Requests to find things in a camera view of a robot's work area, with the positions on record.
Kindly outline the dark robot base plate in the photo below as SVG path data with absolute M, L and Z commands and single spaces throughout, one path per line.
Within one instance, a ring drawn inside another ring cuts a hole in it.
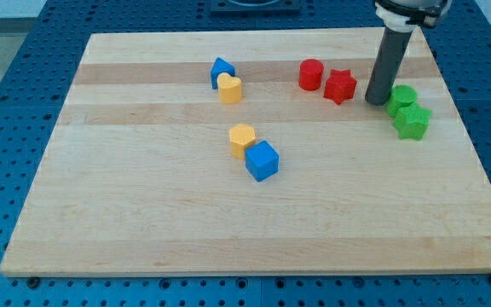
M 301 0 L 210 0 L 212 14 L 299 12 Z

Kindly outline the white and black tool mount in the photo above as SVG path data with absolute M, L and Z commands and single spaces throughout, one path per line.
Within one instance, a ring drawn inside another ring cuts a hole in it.
M 451 8 L 452 0 L 374 0 L 375 14 L 394 32 L 415 27 L 437 27 Z

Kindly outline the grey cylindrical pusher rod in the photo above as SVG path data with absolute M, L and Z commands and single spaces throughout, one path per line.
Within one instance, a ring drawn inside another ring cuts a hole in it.
M 389 27 L 384 29 L 365 94 L 367 103 L 382 106 L 389 100 L 411 36 L 411 32 L 396 32 Z

